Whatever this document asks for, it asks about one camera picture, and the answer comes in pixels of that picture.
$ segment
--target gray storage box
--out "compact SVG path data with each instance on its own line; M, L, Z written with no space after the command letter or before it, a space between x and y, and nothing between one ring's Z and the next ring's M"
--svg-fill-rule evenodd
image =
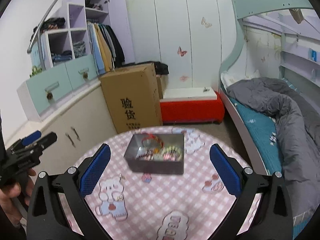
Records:
M164 143L164 147L175 146L182 150L181 161L147 161L137 160L137 153L146 149L142 139L146 134L134 134L124 153L124 158L133 172L182 175L184 170L184 135L183 134L155 134Z

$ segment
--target gray floor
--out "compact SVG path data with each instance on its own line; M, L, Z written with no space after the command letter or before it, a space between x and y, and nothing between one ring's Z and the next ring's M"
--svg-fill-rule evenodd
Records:
M249 164L250 160L247 151L244 148L241 137L229 115L226 111L226 115L221 124L218 123L200 123L200 124L183 124L183 126L197 128L207 134L218 138L228 146L232 147L241 157Z

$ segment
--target human hand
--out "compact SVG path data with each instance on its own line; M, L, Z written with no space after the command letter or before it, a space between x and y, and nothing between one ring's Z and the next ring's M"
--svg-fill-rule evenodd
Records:
M33 169L28 171L29 176L36 176L36 172ZM34 188L33 181L29 178L26 188L27 197L25 198L26 205L30 204L30 197L32 195L32 190ZM21 193L21 186L18 182L7 185L0 189L0 206L7 215L8 219L13 225L18 225L22 215L19 210L13 205L11 199L18 197Z

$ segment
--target pink checkered tablecloth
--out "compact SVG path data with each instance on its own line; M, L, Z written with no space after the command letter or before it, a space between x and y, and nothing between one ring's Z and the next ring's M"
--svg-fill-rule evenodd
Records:
M134 133L181 132L185 134L182 176L133 173L129 169L123 156ZM85 200L114 240L207 240L236 199L228 193L212 165L210 147L218 143L242 167L248 166L220 140L190 128L143 128L116 135L105 143L111 148L111 160ZM100 146L88 151L75 166L93 156ZM248 230L260 198L257 194L239 233ZM73 231L81 234L64 196L61 202Z

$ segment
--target metal railing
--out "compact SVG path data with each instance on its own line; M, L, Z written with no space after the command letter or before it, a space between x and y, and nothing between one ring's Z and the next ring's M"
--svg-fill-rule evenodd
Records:
M49 15L49 13L51 12L52 8L54 7L54 5L57 3L58 0L54 0L53 3L50 5L50 7L48 8L48 10L46 11L46 13L44 14L44 16L42 17L36 31L33 34L33 37L31 39L30 45L27 49L27 53L30 54L32 51L32 47L35 44L35 41L37 39L37 44L38 44L38 51L39 51L39 57L40 57L40 64L41 64L41 68L44 70L44 59L43 59L43 53L42 53L42 44L41 44L41 32L40 29L45 21L45 19L47 18L47 16Z

